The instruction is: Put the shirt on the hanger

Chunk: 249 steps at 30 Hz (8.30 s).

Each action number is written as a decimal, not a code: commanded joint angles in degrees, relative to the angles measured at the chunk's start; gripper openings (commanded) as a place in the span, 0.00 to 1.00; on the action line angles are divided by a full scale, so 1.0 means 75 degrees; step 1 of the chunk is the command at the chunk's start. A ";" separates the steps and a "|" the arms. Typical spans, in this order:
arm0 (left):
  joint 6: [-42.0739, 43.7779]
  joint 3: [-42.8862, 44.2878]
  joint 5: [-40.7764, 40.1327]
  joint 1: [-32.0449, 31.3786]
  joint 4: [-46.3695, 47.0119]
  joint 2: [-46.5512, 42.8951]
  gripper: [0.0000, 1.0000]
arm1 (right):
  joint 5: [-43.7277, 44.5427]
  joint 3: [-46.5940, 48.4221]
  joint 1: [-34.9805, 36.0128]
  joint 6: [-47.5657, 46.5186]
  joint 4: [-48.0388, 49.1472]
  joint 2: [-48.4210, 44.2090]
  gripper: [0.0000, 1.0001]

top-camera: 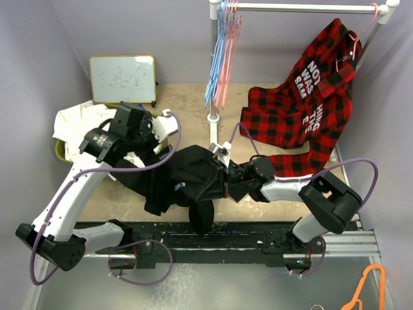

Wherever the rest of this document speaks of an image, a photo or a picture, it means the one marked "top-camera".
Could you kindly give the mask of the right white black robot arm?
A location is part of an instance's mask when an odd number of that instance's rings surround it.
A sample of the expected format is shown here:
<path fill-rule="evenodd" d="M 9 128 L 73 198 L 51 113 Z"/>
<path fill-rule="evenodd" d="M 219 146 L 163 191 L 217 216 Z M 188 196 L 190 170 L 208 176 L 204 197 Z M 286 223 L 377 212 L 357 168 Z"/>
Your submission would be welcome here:
<path fill-rule="evenodd" d="M 214 159 L 210 178 L 196 194 L 196 201 L 227 197 L 239 201 L 246 195 L 256 202 L 306 205 L 309 214 L 296 220 L 286 233 L 287 246 L 295 253 L 303 252 L 325 233 L 341 234 L 362 206 L 361 196 L 327 170 L 319 176 L 276 177 L 269 157 L 258 155 L 241 164 Z"/>

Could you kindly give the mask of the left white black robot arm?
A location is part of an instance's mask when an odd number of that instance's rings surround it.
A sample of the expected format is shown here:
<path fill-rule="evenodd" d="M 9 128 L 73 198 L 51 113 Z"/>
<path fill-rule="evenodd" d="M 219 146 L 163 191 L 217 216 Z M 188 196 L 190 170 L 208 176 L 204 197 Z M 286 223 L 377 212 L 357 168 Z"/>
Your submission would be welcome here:
<path fill-rule="evenodd" d="M 111 174 L 138 174 L 163 165 L 168 158 L 155 162 L 153 156 L 170 134 L 180 133 L 179 119 L 170 110 L 152 115 L 143 107 L 120 103 L 107 118 L 93 121 L 79 134 L 78 155 L 50 203 L 33 220 L 22 223 L 15 235 L 31 249 L 29 271 L 35 278 L 37 257 L 54 264 L 56 269 L 73 269 L 86 254 L 113 248 L 126 253 L 132 248 L 130 229 L 117 220 L 86 229 L 76 223 L 99 184 Z"/>

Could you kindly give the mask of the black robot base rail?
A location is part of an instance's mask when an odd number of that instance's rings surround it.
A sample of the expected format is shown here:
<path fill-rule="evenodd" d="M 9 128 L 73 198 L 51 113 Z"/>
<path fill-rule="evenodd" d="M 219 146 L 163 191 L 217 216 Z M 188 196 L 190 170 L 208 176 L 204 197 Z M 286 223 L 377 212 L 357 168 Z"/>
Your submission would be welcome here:
<path fill-rule="evenodd" d="M 158 263 L 175 264 L 260 264 L 267 267 L 308 269 L 310 257 L 322 254 L 325 243 L 314 238 L 293 251 L 286 243 L 291 222 L 217 222 L 204 235 L 194 232 L 188 222 L 129 222 L 135 247 L 103 249 L 98 255 L 137 260 L 138 269 Z"/>

